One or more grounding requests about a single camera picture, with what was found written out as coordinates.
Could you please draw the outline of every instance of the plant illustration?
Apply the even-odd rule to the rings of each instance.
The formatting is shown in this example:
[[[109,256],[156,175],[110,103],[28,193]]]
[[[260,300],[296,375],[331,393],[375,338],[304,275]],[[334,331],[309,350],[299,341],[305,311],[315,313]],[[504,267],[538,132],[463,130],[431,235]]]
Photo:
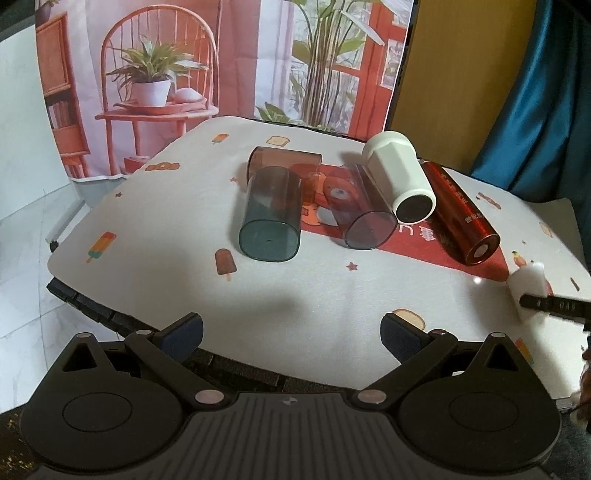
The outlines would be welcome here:
[[[208,67],[193,61],[193,55],[184,53],[180,47],[172,43],[152,42],[146,36],[140,36],[142,49],[114,48],[125,55],[125,65],[107,73],[113,76],[113,82],[123,80],[118,84],[118,90],[127,87],[129,83],[153,83],[170,80],[175,83],[179,76],[189,77],[191,70],[207,70]]]
[[[384,41],[373,28],[355,15],[358,4],[383,4],[392,12],[398,0],[284,0],[294,4],[306,22],[303,40],[294,40],[292,57],[306,65],[303,74],[290,74],[294,109],[300,114],[300,121],[293,121],[279,107],[269,104],[257,107],[262,119],[268,121],[300,123],[318,128],[324,125],[330,129],[334,113],[347,99],[355,102],[349,93],[349,78],[335,69],[339,57],[360,50],[369,37],[380,46]]]

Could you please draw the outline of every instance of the yellow wall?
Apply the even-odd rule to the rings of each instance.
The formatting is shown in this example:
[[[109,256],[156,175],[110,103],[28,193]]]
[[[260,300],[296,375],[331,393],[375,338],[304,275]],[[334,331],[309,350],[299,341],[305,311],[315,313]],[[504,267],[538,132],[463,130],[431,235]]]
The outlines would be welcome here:
[[[505,103],[535,0],[420,0],[391,129],[420,157],[462,171]]]

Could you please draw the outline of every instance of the potted plant illustration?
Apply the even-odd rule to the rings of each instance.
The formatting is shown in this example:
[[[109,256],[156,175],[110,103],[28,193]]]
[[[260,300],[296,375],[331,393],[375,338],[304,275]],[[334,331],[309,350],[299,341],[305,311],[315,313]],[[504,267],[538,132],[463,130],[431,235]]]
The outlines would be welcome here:
[[[385,42],[378,33],[355,16],[356,5],[364,2],[381,4],[396,12],[398,0],[284,0],[295,5],[306,23],[306,36],[294,40],[292,57],[307,66],[298,79],[291,72],[290,83],[295,95],[295,110],[300,119],[291,119],[280,107],[266,103],[257,106],[265,121],[291,123],[331,131],[333,113],[339,109],[339,94],[348,96],[342,73],[333,67],[340,56],[360,50],[367,39],[379,46]]]
[[[47,0],[35,10],[35,26],[40,27],[49,21],[51,17],[51,7],[57,5],[60,0]]]
[[[116,48],[124,53],[125,64],[107,73],[113,76],[121,91],[132,84],[132,97],[137,105],[166,105],[170,86],[179,76],[189,77],[191,70],[207,70],[207,66],[193,61],[193,55],[184,53],[172,43],[152,42],[145,36],[140,37],[142,48]]]

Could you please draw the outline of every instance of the chair illustration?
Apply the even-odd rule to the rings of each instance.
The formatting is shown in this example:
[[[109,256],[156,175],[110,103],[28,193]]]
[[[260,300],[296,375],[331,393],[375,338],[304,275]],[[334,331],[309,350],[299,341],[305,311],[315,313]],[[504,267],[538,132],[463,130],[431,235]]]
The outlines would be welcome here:
[[[131,99],[131,85],[121,87],[123,79],[113,82],[106,74],[125,64],[122,48],[141,48],[140,37],[152,41],[174,43],[185,53],[193,55],[195,61],[208,70],[191,70],[189,77],[179,77],[177,88],[191,87],[206,99],[203,110],[170,113],[168,115],[138,115],[116,103]],[[102,84],[103,112],[97,120],[105,120],[107,151],[111,175],[120,173],[115,162],[113,146],[113,122],[131,122],[135,140],[135,155],[142,156],[139,126],[140,122],[174,123],[178,137],[187,132],[187,123],[211,118],[219,113],[215,105],[219,94],[218,56],[215,36],[211,28],[196,13],[175,5],[151,5],[132,12],[117,22],[107,33],[100,53],[100,80]]]

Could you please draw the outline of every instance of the white marble floor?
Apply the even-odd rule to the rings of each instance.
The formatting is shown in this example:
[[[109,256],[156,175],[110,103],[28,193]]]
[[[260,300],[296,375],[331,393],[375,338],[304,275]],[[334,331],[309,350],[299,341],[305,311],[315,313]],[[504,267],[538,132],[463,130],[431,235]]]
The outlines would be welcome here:
[[[26,403],[70,339],[116,333],[50,294],[45,237],[76,198],[68,185],[0,222],[0,413]],[[61,238],[89,212],[85,205]]]

